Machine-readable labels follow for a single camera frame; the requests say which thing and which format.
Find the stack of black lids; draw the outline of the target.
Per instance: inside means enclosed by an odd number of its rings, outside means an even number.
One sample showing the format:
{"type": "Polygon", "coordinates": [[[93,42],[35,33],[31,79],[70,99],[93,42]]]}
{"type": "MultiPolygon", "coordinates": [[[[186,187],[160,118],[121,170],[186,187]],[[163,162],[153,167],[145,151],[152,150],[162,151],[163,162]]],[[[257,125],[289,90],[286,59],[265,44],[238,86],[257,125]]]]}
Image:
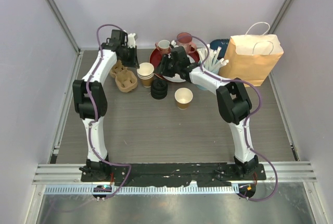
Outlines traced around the stack of black lids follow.
{"type": "Polygon", "coordinates": [[[154,99],[164,99],[168,94],[168,84],[165,80],[155,79],[150,87],[150,94],[154,99]]]}

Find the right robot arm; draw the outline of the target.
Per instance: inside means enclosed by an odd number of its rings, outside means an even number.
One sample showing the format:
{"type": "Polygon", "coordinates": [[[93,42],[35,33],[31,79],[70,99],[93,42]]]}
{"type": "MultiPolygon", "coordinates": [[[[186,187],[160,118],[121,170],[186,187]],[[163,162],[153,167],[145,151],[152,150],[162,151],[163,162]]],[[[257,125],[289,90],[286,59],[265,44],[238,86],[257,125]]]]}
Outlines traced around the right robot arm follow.
{"type": "Polygon", "coordinates": [[[158,74],[181,79],[206,88],[216,95],[219,113],[229,124],[235,146],[235,174],[246,180],[258,167],[258,155],[254,152],[249,128],[252,102],[245,88],[245,81],[226,79],[208,71],[200,64],[190,62],[183,47],[171,49],[162,55],[156,68],[158,74]]]}

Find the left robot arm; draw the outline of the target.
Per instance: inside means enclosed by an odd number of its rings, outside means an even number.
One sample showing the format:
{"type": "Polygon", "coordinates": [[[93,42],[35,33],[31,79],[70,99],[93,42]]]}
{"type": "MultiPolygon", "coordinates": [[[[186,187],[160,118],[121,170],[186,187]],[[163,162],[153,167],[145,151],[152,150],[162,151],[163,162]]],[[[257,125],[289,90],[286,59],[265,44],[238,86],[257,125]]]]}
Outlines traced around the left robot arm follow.
{"type": "Polygon", "coordinates": [[[87,74],[72,84],[75,112],[82,119],[88,143],[86,165],[81,168],[85,175],[93,175],[98,181],[104,182],[110,178],[111,167],[108,151],[104,140],[104,116],[108,102],[104,92],[104,82],[111,68],[120,61],[125,67],[138,68],[137,35],[128,34],[122,29],[113,29],[111,36],[105,42],[99,38],[96,60],[87,74]]]}

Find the stack of paper cups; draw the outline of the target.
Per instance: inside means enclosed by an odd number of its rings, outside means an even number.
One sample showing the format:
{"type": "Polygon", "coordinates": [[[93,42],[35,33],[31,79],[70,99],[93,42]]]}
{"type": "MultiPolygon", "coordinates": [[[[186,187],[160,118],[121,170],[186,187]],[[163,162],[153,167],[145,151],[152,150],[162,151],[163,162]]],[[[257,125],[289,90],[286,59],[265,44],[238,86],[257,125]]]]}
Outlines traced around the stack of paper cups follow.
{"type": "Polygon", "coordinates": [[[154,66],[151,63],[141,63],[137,69],[137,75],[145,88],[151,87],[154,77],[154,66]]]}

